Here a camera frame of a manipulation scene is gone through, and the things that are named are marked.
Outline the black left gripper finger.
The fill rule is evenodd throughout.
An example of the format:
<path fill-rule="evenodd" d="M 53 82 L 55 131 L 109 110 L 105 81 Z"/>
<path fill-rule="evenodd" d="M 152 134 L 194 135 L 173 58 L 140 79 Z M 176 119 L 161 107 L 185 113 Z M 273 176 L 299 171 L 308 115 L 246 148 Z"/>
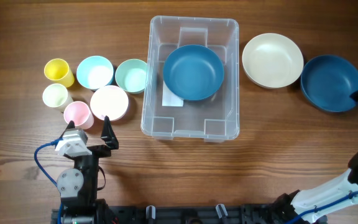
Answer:
<path fill-rule="evenodd" d="M 118 149 L 119 142 L 111 126 L 111 121 L 108 116 L 104 117 L 103 130 L 101 133 L 101 139 L 105 142 L 105 145 L 111 149 Z"/>
<path fill-rule="evenodd" d="M 65 134 L 66 131 L 68 131 L 69 129 L 73 129 L 75 128 L 75 123 L 74 121 L 70 121 L 67 125 L 67 127 L 65 128 L 65 130 L 62 132 L 61 134 L 61 138 L 63 138 L 63 135 Z"/>

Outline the pink plastic cup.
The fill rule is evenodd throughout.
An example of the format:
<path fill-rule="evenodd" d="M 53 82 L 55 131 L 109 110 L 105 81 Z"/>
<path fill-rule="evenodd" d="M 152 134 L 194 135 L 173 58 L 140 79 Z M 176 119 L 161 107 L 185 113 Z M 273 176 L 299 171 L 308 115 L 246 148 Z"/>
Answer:
<path fill-rule="evenodd" d="M 77 128 L 89 129 L 94 124 L 94 117 L 89 106 L 82 101 L 70 103 L 63 112 L 63 118 L 68 124 L 73 121 Z"/>

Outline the cream plastic cup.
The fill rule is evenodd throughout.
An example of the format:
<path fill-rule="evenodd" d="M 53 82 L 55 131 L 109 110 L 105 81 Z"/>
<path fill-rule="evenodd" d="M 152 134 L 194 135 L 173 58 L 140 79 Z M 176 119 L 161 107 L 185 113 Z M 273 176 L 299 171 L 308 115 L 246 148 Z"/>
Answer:
<path fill-rule="evenodd" d="M 65 108 L 73 102 L 67 88 L 59 83 L 46 87 L 42 94 L 44 104 L 50 108 L 64 112 Z"/>

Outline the dark blue bowl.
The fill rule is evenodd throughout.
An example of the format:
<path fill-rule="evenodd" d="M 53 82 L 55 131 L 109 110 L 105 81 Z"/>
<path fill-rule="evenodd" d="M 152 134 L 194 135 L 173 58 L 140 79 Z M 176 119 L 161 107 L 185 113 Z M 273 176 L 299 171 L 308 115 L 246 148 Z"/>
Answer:
<path fill-rule="evenodd" d="M 300 77 L 301 90 L 315 107 L 330 113 L 357 106 L 351 95 L 358 90 L 358 70 L 336 55 L 320 55 L 308 61 Z"/>
<path fill-rule="evenodd" d="M 177 97 L 199 101 L 215 94 L 224 81 L 224 65 L 209 48 L 184 45 L 174 50 L 163 66 L 163 81 Z"/>

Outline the yellow plastic cup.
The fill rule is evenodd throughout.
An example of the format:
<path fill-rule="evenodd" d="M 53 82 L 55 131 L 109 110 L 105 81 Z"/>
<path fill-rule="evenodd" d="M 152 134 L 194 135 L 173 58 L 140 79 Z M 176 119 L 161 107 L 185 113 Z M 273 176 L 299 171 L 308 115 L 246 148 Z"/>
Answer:
<path fill-rule="evenodd" d="M 55 58 L 47 62 L 44 67 L 44 74 L 49 80 L 54 83 L 59 83 L 67 88 L 72 86 L 75 82 L 69 64 L 61 58 Z"/>

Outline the cream plastic bowl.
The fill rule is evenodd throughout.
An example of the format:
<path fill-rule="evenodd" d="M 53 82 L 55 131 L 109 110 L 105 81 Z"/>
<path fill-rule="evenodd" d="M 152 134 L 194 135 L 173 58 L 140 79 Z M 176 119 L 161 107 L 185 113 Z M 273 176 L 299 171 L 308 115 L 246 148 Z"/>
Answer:
<path fill-rule="evenodd" d="M 299 46 L 281 34 L 265 33 L 244 47 L 242 65 L 248 78 L 264 88 L 283 88 L 299 79 L 303 54 Z"/>

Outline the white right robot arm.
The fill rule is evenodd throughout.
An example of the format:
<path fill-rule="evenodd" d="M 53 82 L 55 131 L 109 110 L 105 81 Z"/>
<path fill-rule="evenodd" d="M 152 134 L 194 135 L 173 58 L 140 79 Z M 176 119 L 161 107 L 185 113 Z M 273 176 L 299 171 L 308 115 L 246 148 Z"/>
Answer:
<path fill-rule="evenodd" d="M 358 104 L 358 82 L 301 84 L 313 104 L 329 112 L 345 112 Z M 313 189 L 283 194 L 270 207 L 270 223 L 317 223 L 325 215 L 358 205 L 358 152 L 340 176 Z"/>

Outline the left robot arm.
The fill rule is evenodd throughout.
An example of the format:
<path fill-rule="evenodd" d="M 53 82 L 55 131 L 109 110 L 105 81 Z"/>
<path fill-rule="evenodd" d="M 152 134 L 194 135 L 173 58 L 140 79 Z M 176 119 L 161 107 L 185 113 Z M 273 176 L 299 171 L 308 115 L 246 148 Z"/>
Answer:
<path fill-rule="evenodd" d="M 104 189 L 98 185 L 98 174 L 103 173 L 100 158 L 110 157 L 111 151 L 119 148 L 119 142 L 108 116 L 104 117 L 101 133 L 103 144 L 87 146 L 85 131 L 70 121 L 60 136 L 55 150 L 58 155 L 71 159 L 74 166 L 64 170 L 57 179 L 61 206 L 57 223 L 119 223 L 118 217 L 97 193 Z"/>

